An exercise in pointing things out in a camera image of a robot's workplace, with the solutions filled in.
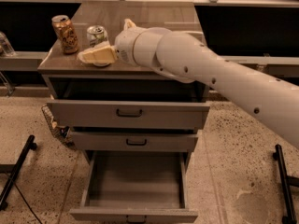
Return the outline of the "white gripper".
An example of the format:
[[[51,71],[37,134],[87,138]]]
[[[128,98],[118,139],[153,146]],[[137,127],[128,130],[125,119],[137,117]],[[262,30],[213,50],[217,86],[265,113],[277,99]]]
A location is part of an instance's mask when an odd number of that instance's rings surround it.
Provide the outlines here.
[[[130,19],[124,20],[123,29],[115,38],[115,48],[105,41],[81,51],[78,58],[83,63],[93,64],[114,63],[119,58],[123,63],[134,66],[157,67],[158,43],[170,30],[161,27],[135,27]]]

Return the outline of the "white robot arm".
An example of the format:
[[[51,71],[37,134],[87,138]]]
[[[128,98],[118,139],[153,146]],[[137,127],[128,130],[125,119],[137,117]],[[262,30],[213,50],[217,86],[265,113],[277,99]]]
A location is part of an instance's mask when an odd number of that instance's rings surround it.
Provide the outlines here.
[[[183,83],[202,82],[299,147],[299,87],[227,61],[192,35],[126,20],[113,45],[102,42],[78,58],[84,63],[120,60]]]

